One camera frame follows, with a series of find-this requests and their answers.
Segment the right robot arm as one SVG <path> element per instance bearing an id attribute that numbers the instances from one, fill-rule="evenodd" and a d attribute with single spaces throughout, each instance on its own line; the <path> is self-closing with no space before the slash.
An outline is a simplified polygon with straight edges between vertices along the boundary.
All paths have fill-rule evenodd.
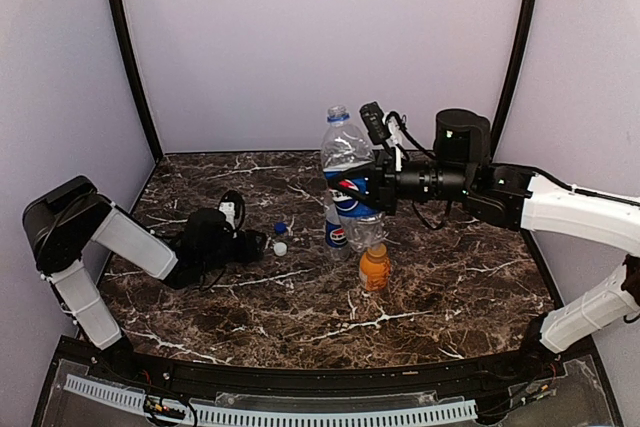
<path id="1" fill-rule="evenodd" d="M 534 167 L 495 163 L 487 118 L 460 108 L 437 113 L 435 140 L 425 159 L 413 160 L 402 142 L 412 137 L 395 111 L 375 102 L 350 120 L 347 109 L 327 113 L 322 168 L 347 238 L 362 250 L 382 241 L 382 217 L 400 200 L 458 203 L 472 217 L 513 231 L 565 234 L 620 249 L 612 274 L 568 305 L 530 322 L 510 371 L 534 379 L 549 356 L 622 318 L 639 317 L 639 201 L 566 184 Z"/>

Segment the blue label water bottle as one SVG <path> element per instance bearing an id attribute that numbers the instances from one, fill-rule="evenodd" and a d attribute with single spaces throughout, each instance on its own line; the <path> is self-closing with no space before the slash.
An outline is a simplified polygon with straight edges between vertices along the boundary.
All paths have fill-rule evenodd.
<path id="1" fill-rule="evenodd" d="M 344 262 L 349 258 L 351 250 L 329 190 L 325 192 L 323 206 L 325 212 L 324 239 L 327 256 L 334 262 Z"/>

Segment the orange juice bottle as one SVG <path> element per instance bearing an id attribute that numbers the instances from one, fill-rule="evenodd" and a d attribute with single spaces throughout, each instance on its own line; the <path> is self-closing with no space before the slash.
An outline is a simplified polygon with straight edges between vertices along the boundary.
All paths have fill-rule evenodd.
<path id="1" fill-rule="evenodd" d="M 380 291 L 388 285 L 391 260 L 384 243 L 367 248 L 359 262 L 359 277 L 366 291 Z"/>

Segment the white bottle cap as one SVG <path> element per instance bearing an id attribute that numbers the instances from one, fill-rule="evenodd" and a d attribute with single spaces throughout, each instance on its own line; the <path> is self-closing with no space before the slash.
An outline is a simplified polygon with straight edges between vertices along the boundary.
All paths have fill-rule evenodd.
<path id="1" fill-rule="evenodd" d="M 273 251 L 276 256 L 284 256 L 287 254 L 288 247 L 284 242 L 276 242 L 273 244 Z"/>

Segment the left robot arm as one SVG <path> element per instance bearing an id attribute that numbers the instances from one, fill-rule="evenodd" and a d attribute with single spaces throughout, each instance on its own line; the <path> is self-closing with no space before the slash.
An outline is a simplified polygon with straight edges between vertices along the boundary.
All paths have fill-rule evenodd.
<path id="1" fill-rule="evenodd" d="M 163 238 L 77 176 L 32 201 L 22 226 L 37 271 L 89 342 L 104 351 L 103 368 L 131 383 L 141 362 L 122 346 L 126 336 L 84 265 L 87 246 L 106 249 L 171 289 L 204 288 L 208 273 L 262 259 L 267 237 L 245 229 L 245 216 L 242 196 L 229 190 L 216 207 L 194 211 L 181 232 Z"/>

